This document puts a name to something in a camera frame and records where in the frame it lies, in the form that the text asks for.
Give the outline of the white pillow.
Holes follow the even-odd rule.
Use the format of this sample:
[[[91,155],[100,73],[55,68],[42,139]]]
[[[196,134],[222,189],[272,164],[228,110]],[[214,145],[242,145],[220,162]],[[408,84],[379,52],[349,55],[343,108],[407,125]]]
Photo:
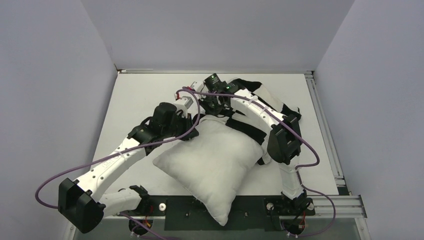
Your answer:
[[[178,142],[153,164],[178,181],[220,226],[225,226],[245,176],[264,151],[250,136],[217,117],[203,117],[196,130],[197,137]]]

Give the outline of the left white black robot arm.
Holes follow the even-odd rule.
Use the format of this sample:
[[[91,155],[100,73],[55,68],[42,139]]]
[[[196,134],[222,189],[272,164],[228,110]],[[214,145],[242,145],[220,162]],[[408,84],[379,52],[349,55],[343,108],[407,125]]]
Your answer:
[[[162,141],[176,137],[190,140],[198,136],[189,109],[195,103],[182,97],[173,103],[161,102],[152,116],[135,126],[111,153],[90,171],[75,180],[64,179],[58,187],[58,211],[81,233],[92,231],[104,217],[131,210],[136,215],[148,211],[147,194],[140,186],[116,193],[105,191],[137,161],[149,155]]]

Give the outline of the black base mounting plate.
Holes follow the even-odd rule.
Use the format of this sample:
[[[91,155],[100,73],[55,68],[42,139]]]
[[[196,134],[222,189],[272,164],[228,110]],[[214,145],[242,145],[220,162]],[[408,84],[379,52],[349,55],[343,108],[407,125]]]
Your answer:
[[[151,223],[162,219],[166,231],[278,231],[280,219],[283,219],[284,226],[294,227],[304,217],[314,216],[316,211],[312,205],[310,198],[302,206],[294,208],[280,195],[240,195],[232,202],[226,225],[221,226],[204,204],[193,196],[151,195],[142,200],[136,209],[126,210],[125,214]]]

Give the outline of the aluminium frame rail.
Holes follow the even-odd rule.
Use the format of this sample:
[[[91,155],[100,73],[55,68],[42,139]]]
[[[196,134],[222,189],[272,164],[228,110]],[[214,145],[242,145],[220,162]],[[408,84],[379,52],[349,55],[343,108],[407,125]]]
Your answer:
[[[305,170],[301,177],[305,180],[306,186],[319,191],[335,190],[336,185],[340,193],[348,195],[331,195],[336,205],[336,219],[332,227],[327,231],[306,238],[309,240],[371,240],[371,236],[366,223],[366,212],[360,195],[352,195],[345,183],[342,167],[337,155],[336,147],[327,123],[327,119],[322,110],[321,102],[316,90],[315,80],[312,71],[303,73],[275,73],[275,72],[224,72],[207,70],[169,70],[154,71],[140,69],[124,69],[118,71],[115,84],[112,89],[111,98],[106,111],[106,116],[101,128],[100,136],[96,144],[92,161],[96,161],[112,152],[123,140],[124,133],[130,130],[136,122],[140,122],[142,117],[147,117],[148,111],[152,111],[159,102],[172,100],[172,94],[184,84],[204,80],[212,73],[217,72],[221,80],[231,80],[241,78],[250,81],[262,82],[273,94],[280,97],[284,103],[294,104],[299,107],[304,116],[301,120],[302,136],[307,138],[314,149],[316,149],[321,159],[320,166],[312,170]],[[110,189],[117,191],[118,187],[125,187],[133,184],[147,186],[153,194],[159,196],[177,196],[189,194],[182,186],[165,173],[154,167],[152,157],[141,160],[131,167],[124,175],[112,184]],[[271,163],[270,166],[255,166],[251,173],[247,175],[246,182],[240,189],[240,194],[259,196],[258,194],[277,194],[282,187],[277,181],[280,174],[272,167],[277,166]],[[330,202],[323,196],[312,195],[317,200],[317,215],[307,217],[308,227],[306,233],[312,233],[323,229],[331,221],[332,213]],[[120,234],[125,239],[135,239],[124,236],[122,224],[126,219],[118,216],[107,217],[103,223],[90,233],[82,234],[76,227],[69,223],[64,239],[101,239],[100,236],[112,237],[112,233]],[[233,230],[225,233],[221,231],[174,231],[173,233],[184,236],[184,239],[200,239],[205,236],[207,239],[282,239],[282,235],[276,232],[265,232],[262,230]]]

